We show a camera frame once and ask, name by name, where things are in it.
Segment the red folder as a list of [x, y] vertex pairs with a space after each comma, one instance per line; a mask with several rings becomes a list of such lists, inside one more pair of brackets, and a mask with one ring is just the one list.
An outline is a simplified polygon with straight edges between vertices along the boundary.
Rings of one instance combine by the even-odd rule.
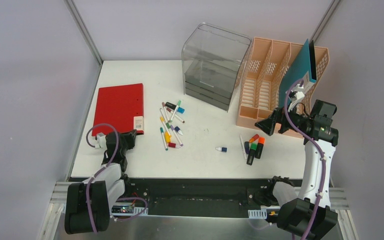
[[144, 131], [144, 85], [142, 83], [101, 87], [98, 90], [93, 125], [110, 124], [119, 133]]

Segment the teal notebook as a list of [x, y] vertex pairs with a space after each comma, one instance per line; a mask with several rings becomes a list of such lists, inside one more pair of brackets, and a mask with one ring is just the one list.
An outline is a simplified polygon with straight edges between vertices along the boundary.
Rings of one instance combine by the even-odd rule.
[[301, 50], [295, 57], [291, 66], [286, 71], [279, 85], [278, 107], [284, 106], [286, 91], [291, 85], [299, 80], [304, 79], [307, 83], [315, 84], [317, 82], [316, 72], [316, 56], [314, 41], [305, 41]]

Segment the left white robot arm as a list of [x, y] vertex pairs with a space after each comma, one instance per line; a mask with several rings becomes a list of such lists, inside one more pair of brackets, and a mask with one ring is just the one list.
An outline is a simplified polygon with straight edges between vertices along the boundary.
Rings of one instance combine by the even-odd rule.
[[69, 235], [105, 231], [117, 200], [133, 197], [131, 180], [125, 173], [126, 153], [135, 147], [137, 130], [98, 133], [96, 148], [105, 147], [98, 173], [68, 186], [64, 229]]

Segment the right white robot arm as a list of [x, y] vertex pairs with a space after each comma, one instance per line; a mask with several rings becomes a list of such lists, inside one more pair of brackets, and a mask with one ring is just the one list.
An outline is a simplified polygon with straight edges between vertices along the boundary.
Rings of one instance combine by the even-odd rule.
[[329, 197], [330, 167], [339, 140], [339, 131], [331, 127], [336, 112], [336, 105], [316, 100], [309, 115], [298, 114], [295, 109], [286, 115], [284, 108], [277, 107], [267, 119], [255, 124], [269, 135], [275, 124], [280, 124], [280, 133], [294, 130], [304, 137], [300, 191], [294, 191], [288, 177], [274, 176], [267, 187], [253, 194], [253, 201], [260, 206], [280, 207], [268, 222], [303, 240], [322, 239], [338, 222]]

